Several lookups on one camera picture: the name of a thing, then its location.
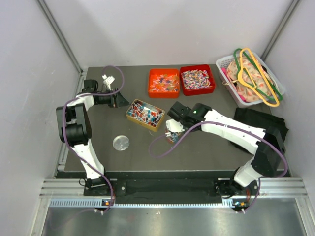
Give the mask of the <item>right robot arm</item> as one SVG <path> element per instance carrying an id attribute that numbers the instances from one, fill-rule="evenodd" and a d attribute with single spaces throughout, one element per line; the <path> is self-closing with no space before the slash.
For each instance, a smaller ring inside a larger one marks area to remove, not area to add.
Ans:
<path id="1" fill-rule="evenodd" d="M 231 180 L 217 186 L 225 197 L 240 195 L 261 177 L 276 177 L 277 169 L 285 161 L 284 141 L 274 127 L 253 127 L 228 118 L 211 107 L 197 103 L 193 108 L 175 102 L 169 109 L 166 126 L 171 133 L 202 131 L 218 135 L 253 155 L 252 159 L 236 169 Z"/>

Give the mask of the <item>gold candy tin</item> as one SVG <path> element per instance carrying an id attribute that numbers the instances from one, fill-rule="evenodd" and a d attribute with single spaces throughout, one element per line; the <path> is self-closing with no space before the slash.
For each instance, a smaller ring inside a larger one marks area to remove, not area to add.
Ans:
<path id="1" fill-rule="evenodd" d="M 128 120 L 154 132 L 158 131 L 164 116 L 165 111 L 163 109 L 139 99 L 135 99 L 126 111 Z"/>

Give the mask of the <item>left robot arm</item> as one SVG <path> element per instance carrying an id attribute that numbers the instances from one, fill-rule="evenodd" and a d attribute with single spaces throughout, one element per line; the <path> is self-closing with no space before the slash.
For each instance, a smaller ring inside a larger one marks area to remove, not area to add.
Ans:
<path id="1" fill-rule="evenodd" d="M 113 76 L 103 76 L 105 90 L 98 90 L 98 81 L 85 80 L 82 91 L 64 106 L 56 108 L 60 140 L 80 159 L 85 171 L 84 194 L 109 195 L 112 184 L 106 178 L 104 166 L 97 158 L 92 145 L 92 127 L 88 110 L 94 105 L 108 105 L 110 108 L 128 106 L 129 102 L 118 88 L 112 89 Z"/>

